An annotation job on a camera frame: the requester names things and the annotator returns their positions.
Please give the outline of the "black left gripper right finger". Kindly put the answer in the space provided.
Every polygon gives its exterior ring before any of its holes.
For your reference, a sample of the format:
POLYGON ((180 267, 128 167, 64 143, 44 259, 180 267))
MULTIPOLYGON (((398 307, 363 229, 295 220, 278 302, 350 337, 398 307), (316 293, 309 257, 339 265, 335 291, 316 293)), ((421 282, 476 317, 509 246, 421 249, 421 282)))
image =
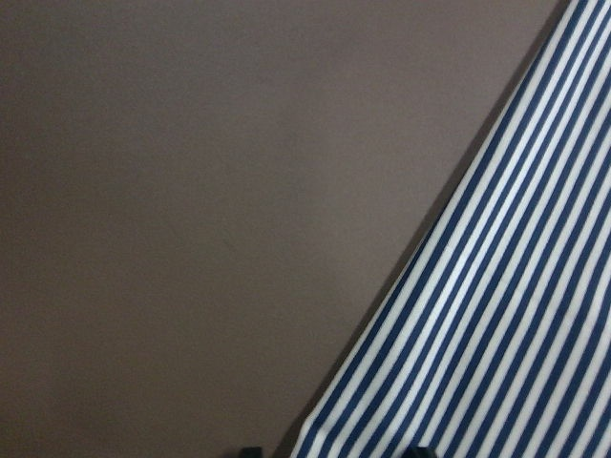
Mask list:
POLYGON ((435 458, 435 450, 428 447, 411 446, 406 449, 406 458, 435 458))

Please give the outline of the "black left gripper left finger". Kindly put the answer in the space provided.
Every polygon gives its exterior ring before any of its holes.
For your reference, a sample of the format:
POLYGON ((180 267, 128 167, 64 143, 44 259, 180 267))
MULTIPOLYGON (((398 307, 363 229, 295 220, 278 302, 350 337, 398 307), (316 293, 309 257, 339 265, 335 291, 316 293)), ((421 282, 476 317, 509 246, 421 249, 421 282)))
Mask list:
POLYGON ((239 458, 263 458, 262 447, 245 447, 241 448, 238 454, 239 458))

